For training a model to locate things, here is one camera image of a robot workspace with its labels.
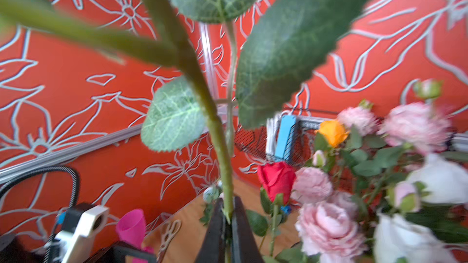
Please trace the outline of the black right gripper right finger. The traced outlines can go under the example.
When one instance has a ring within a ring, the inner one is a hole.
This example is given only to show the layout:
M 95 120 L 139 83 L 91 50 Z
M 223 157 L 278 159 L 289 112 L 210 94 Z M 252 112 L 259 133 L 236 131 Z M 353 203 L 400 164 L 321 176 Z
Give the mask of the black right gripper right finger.
M 257 247 L 247 214 L 240 197 L 234 197 L 232 214 L 232 262 L 264 263 Z

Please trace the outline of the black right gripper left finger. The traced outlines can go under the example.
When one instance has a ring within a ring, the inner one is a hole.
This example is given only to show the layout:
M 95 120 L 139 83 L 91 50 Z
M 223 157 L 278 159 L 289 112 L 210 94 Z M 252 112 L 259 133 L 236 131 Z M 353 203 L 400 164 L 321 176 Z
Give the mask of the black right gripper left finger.
M 195 263 L 225 263 L 227 220 L 223 213 L 223 206 L 224 201 L 219 198 L 214 205 L 212 217 Z

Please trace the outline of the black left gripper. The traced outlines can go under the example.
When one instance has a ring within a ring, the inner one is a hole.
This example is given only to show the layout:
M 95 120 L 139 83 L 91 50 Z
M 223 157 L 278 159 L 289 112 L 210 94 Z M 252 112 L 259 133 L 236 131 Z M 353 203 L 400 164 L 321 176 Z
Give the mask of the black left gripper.
M 141 259 L 144 263 L 156 263 L 154 254 L 145 252 L 123 241 L 118 241 L 107 248 L 100 249 L 85 263 L 125 263 L 127 257 Z

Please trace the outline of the large red rose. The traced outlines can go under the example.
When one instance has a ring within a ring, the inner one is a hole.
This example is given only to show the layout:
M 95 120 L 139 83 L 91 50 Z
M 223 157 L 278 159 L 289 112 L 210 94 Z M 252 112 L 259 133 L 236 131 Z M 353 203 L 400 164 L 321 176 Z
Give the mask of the large red rose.
M 288 220 L 291 213 L 290 198 L 296 172 L 283 161 L 268 163 L 258 167 L 257 180 L 259 185 L 253 200 L 259 204 L 261 212 L 248 209 L 246 213 L 253 234 L 262 239 L 259 250 L 263 248 L 266 237 L 270 237 L 268 256 L 272 258 L 280 225 Z

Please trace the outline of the orange yellow rose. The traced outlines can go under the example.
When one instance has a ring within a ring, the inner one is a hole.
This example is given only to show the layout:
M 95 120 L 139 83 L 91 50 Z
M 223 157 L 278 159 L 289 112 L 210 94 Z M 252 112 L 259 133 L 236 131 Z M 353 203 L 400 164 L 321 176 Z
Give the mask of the orange yellow rose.
M 322 122 L 316 133 L 320 133 L 332 148 L 337 148 L 349 136 L 349 131 L 336 119 Z

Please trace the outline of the white cream rose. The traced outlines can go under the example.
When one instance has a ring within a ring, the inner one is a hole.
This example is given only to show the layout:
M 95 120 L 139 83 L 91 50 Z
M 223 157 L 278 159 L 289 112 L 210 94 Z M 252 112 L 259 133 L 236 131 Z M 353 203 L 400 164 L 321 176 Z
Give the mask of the white cream rose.
M 468 203 L 468 170 L 439 154 L 431 153 L 422 167 L 410 172 L 406 181 L 422 182 L 429 195 L 425 203 L 466 205 Z

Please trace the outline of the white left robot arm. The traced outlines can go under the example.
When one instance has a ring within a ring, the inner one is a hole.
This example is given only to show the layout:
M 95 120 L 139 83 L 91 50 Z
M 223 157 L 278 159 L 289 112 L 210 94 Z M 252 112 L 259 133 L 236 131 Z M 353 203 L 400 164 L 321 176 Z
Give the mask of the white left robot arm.
M 107 223 L 108 208 L 89 203 L 78 204 L 80 192 L 79 173 L 67 166 L 48 166 L 21 174 L 3 184 L 1 195 L 23 180 L 47 172 L 66 172 L 71 176 L 72 189 L 69 207 L 64 213 L 56 215 L 43 256 L 23 251 L 15 234 L 1 236 L 2 263 L 125 263 L 128 256 L 144 263 L 156 263 L 154 254 L 140 249 L 140 244 L 133 246 L 127 241 L 118 241 L 108 248 L 91 255 L 95 236 Z

